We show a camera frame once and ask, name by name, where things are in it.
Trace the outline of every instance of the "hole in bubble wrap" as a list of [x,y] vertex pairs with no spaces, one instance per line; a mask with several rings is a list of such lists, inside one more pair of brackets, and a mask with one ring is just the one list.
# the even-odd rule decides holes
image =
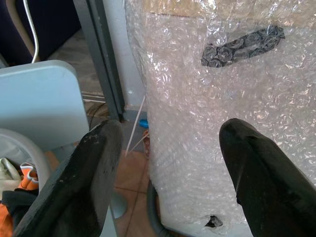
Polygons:
[[218,219],[217,216],[212,215],[210,216],[209,222],[205,226],[215,228],[215,227],[220,227],[222,225],[223,225],[223,222],[220,219]]

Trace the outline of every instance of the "gray hose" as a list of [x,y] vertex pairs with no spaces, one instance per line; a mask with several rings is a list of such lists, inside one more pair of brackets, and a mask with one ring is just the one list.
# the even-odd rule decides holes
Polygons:
[[147,214],[149,222],[158,237],[174,237],[171,235],[168,230],[161,224],[157,210],[156,210],[156,196],[157,192],[152,185],[152,182],[149,181],[147,188]]

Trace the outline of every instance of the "white cloth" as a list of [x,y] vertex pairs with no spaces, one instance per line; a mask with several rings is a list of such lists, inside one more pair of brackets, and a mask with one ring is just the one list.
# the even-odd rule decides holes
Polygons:
[[0,199],[3,191],[13,191],[21,182],[21,176],[7,158],[0,158]]

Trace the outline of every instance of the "white wall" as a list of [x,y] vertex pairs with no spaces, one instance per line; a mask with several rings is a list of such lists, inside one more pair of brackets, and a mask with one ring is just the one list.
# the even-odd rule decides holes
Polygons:
[[129,47],[126,32],[125,9],[122,8],[122,0],[103,0],[103,3],[111,33],[125,104],[127,109],[137,109],[142,103],[145,91]]

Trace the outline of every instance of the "gray door frame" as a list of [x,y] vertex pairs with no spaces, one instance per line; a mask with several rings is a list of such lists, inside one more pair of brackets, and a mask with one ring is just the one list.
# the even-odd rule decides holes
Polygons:
[[74,0],[74,4],[110,117],[122,120],[125,102],[103,1]]

